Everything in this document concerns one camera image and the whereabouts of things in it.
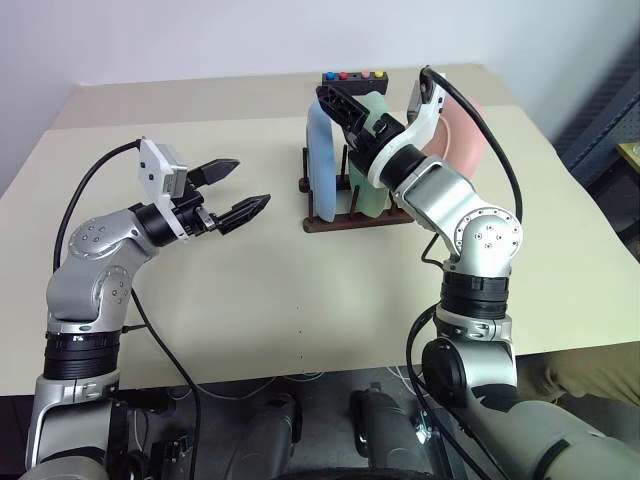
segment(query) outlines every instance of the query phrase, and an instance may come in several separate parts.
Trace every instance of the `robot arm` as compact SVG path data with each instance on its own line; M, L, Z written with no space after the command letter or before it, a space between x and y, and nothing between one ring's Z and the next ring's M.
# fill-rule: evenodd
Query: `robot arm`
M118 406L120 333L135 273L159 247L207 231L226 234L270 199L251 197L224 215L210 214L197 189L221 180L239 162L214 160L188 171L169 146L148 139L138 145L139 177L153 203L78 227L47 288L45 365L36 381L26 458L27 469L38 467L28 478L54 475L61 458L67 472L76 465L77 471L91 469L83 467L87 459L101 468L117 461L110 458L110 431Z
M633 478L640 466L636 452L555 405L517 398L506 308L522 228L516 215L483 201L441 158L420 151L438 120L434 105L444 97L437 78L428 67L420 72L407 129L385 114L374 125L375 135L362 129L368 111L350 95L330 86L317 89L323 110L345 133L354 165L372 185L387 187L449 250L441 302L428 310L437 338L422 353L427 391L508 478ZM423 135L416 133L419 129ZM421 328L428 320L418 319L416 325ZM412 329L409 363L416 333ZM412 383L428 410L417 380Z

